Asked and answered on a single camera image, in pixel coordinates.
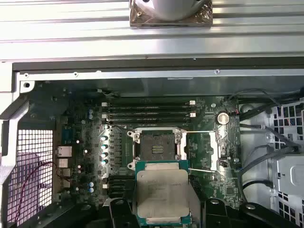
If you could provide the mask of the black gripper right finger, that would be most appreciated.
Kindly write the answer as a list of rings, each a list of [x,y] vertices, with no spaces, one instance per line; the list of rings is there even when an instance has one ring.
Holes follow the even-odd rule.
[[[203,210],[205,228],[278,228],[280,218],[265,207],[247,202],[233,209],[223,201],[211,198]]]

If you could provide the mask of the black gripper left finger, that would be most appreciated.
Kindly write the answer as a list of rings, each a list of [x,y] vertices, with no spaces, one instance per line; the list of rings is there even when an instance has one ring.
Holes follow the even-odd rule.
[[[100,209],[92,204],[84,204],[82,211],[87,213],[82,222],[83,228],[136,227],[136,216],[132,213],[129,203],[122,198],[111,199]]]

